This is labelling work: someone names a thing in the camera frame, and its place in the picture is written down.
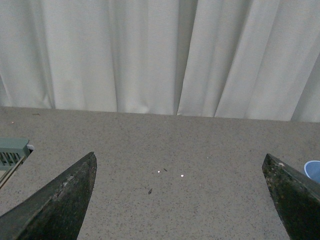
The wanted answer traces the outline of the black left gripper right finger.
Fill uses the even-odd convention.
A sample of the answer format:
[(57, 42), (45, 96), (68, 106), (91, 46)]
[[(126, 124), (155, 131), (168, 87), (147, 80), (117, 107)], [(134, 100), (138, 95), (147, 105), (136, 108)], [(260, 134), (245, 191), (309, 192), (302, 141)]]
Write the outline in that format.
[(291, 240), (320, 238), (320, 184), (271, 154), (262, 172), (278, 216)]

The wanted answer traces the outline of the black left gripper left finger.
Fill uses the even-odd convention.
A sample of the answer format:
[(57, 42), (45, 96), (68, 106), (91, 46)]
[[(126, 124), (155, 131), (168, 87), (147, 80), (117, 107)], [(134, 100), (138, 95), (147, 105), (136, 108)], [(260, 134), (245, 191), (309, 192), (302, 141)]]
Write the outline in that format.
[(89, 152), (0, 217), (2, 240), (75, 240), (94, 189), (97, 158)]

